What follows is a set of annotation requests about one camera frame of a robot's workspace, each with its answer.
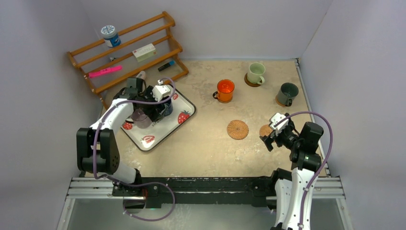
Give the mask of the white strawberry metal tray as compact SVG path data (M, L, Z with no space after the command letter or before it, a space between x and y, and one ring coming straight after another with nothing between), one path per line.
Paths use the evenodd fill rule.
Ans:
M172 96L173 112L161 120L152 122L146 129L140 129L128 118L122 125L122 130L144 152L152 150L176 131L188 118L196 112L195 105L176 90Z

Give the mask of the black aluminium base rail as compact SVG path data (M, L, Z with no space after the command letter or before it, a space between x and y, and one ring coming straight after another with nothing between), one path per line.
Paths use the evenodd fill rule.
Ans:
M120 199L163 204L276 205L278 177L141 177L125 185L107 178L72 178L67 197L75 199Z

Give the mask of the dark grooved wooden coaster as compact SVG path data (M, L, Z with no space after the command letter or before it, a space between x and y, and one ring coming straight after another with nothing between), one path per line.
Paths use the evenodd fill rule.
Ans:
M259 87L259 86L261 86L261 84L256 84L256 83L254 84L254 83L250 82L248 80L248 74L247 73L244 76L244 82L250 87Z

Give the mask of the small white pink object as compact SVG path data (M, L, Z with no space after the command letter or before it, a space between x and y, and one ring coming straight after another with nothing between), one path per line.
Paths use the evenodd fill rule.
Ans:
M145 71L139 72L138 75L136 76L136 78L145 80L146 79L146 72Z

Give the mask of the dark green mug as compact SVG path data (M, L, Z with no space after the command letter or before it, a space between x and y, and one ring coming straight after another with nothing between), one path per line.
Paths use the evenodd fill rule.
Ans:
M276 97L280 103L284 104L286 107L290 107L298 93L299 89L295 84L286 82L281 85Z

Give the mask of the orange mug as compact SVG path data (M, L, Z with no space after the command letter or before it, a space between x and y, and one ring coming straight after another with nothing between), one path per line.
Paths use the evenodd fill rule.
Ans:
M220 80L216 91L213 93L213 98L221 103L229 103L233 98L234 89L235 85L231 80Z

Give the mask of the light green mug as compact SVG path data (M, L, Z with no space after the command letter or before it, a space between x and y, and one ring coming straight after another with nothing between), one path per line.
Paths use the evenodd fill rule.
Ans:
M255 62L250 64L247 72L247 80L252 84L262 85L265 82L263 77L266 69L261 63Z

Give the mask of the lilac purple mug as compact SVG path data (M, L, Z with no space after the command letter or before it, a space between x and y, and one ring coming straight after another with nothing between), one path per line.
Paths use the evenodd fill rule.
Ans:
M135 126L140 129L146 129L152 124L151 119L141 109L136 109L132 113L131 119L133 120Z

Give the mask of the brown wooden round coaster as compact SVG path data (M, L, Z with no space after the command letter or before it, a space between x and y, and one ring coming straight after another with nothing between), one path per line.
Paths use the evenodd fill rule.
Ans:
M286 107L284 104L282 104L282 103L280 103L280 102L278 101L278 98L277 98L277 97L275 97L275 102L276 102L279 106L281 106L281 107Z

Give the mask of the woven rattan round coaster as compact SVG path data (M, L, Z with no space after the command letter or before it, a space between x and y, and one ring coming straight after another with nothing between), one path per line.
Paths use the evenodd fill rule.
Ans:
M235 140L242 140L247 137L249 133L248 125L241 120L232 120L227 125L227 134Z

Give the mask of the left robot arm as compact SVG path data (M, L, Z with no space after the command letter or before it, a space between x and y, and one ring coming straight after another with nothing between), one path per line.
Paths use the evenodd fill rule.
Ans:
M130 78L99 120L77 131L78 169L92 173L95 179L108 178L123 185L131 196L139 195L145 186L140 171L121 162L115 134L136 111L152 122L163 119L176 92L174 81L168 80L165 84L166 78L160 79L152 87L144 79Z

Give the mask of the white green small box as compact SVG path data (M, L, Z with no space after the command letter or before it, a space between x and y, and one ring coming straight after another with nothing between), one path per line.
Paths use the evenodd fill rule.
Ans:
M136 50L133 50L132 54L137 60L137 62L140 63L155 56L157 54L157 50L155 46L152 43L150 43Z

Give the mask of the blue white lidded jar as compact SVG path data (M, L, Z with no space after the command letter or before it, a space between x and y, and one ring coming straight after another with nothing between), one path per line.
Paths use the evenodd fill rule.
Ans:
M101 35L103 36L105 44L109 48L119 46L121 39L117 33L116 28L113 25L106 25L101 29Z

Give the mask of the black blue marker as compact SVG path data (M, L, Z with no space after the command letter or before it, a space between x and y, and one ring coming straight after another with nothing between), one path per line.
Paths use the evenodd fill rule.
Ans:
M161 71L163 71L163 70L165 70L165 69L167 69L167 68L173 66L174 64L175 64L175 61L174 61L174 60L169 61L169 62L167 62L166 64L160 66L160 67L158 68L158 71L161 72Z

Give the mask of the dark blue mug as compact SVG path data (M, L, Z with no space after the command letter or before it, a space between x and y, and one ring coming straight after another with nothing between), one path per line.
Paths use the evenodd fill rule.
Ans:
M171 113L173 112L173 106L172 106L172 100L168 100L165 103L162 104L162 115L164 117L167 117L169 115L171 115Z

